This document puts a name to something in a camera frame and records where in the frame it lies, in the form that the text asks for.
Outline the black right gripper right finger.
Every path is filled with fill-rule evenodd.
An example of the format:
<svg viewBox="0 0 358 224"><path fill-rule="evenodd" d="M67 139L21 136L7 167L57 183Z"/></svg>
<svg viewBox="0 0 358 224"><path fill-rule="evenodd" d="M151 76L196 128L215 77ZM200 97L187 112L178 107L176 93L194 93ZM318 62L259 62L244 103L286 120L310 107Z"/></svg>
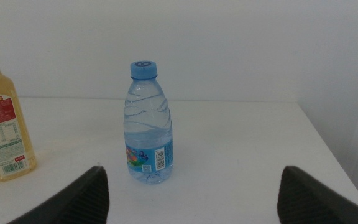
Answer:
<svg viewBox="0 0 358 224"><path fill-rule="evenodd" d="M282 172L277 213L286 224L358 224L358 205L297 166Z"/></svg>

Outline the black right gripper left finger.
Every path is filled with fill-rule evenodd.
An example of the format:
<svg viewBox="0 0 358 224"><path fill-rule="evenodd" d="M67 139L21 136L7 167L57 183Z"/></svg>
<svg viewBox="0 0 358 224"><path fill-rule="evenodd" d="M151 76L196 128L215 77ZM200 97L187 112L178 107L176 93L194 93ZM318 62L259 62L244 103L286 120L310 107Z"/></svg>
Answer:
<svg viewBox="0 0 358 224"><path fill-rule="evenodd" d="M11 223L105 224L108 212L107 173L103 166L93 166L59 193Z"/></svg>

